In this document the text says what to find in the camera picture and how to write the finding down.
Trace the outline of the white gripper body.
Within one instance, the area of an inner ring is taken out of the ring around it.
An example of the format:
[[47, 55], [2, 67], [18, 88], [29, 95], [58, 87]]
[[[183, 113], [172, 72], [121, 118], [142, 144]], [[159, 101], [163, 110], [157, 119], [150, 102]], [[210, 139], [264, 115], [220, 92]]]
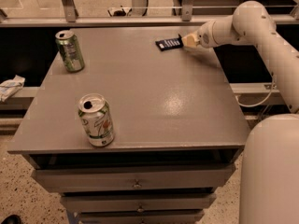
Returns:
[[218, 46], [213, 36], [214, 23], [214, 21], [206, 22], [197, 30], [199, 44], [204, 48], [215, 48]]

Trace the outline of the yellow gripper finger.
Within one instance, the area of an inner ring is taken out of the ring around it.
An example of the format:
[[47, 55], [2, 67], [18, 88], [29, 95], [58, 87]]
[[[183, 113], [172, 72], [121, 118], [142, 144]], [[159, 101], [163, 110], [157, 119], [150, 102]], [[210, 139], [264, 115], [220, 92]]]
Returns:
[[189, 33], [181, 38], [182, 43], [185, 47], [196, 48], [199, 45], [197, 33]]

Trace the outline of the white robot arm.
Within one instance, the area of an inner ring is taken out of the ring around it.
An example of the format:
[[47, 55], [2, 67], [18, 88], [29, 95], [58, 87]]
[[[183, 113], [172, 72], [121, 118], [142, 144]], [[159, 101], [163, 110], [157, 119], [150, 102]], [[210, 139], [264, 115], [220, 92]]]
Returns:
[[299, 51], [278, 32], [265, 7], [239, 5], [182, 38], [186, 48], [249, 44], [278, 86], [288, 114], [264, 119], [243, 151], [239, 224], [299, 224]]

